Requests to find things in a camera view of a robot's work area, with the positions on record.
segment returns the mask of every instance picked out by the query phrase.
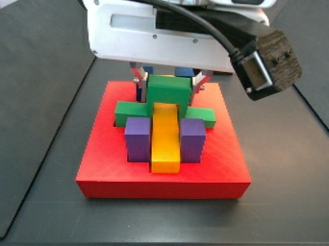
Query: green cube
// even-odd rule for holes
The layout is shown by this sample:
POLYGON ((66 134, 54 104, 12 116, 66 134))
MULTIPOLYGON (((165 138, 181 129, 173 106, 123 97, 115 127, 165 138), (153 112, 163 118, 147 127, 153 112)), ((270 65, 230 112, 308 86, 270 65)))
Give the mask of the green cube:
POLYGON ((203 108, 187 108, 186 116, 187 119, 203 119, 205 127, 213 128, 215 124, 215 115, 213 109, 203 108))
POLYGON ((147 104, 119 101, 115 107, 115 126, 126 127, 128 117, 149 117, 147 104))
POLYGON ((154 103, 167 103, 179 105, 179 117, 185 118, 190 95, 191 84, 189 78, 150 75, 147 92, 149 116, 153 114, 154 103))

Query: purple cube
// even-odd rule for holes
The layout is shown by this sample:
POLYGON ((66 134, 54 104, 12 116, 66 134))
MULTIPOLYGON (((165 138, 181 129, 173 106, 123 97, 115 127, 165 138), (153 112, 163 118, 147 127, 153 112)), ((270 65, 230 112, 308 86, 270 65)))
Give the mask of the purple cube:
POLYGON ((124 130, 128 161, 150 161, 150 119, 128 117, 124 130))
POLYGON ((181 120, 181 162, 201 162, 206 128, 202 119, 181 120))

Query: red platform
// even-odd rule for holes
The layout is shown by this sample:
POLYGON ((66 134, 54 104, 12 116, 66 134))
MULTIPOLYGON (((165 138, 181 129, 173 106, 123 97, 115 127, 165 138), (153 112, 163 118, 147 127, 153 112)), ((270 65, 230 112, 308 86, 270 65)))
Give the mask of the red platform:
POLYGON ((213 108, 201 163, 183 163, 179 174, 151 174, 149 163, 127 162, 123 128, 114 127, 116 101, 135 100, 135 84, 110 82, 82 158, 76 182, 88 198, 227 199, 242 197, 250 175, 217 84, 194 98, 213 108))

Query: yellow block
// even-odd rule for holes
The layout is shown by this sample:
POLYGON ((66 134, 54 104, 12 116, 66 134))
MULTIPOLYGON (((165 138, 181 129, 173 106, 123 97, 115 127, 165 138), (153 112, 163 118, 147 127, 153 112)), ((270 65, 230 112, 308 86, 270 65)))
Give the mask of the yellow block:
POLYGON ((181 171, 179 109, 174 104, 154 104, 150 171, 181 171))

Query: black table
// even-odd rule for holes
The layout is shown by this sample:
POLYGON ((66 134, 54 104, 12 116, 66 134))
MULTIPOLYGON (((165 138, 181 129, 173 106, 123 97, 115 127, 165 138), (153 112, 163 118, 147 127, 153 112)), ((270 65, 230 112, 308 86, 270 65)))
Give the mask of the black table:
MULTIPOLYGON (((169 69, 155 67, 155 73, 169 69)), ((106 83, 130 79, 126 62, 98 60, 92 65, 1 243, 329 243, 328 132, 294 88, 253 102, 235 76, 214 80, 253 178, 245 197, 226 201, 83 197, 75 176, 106 83)))

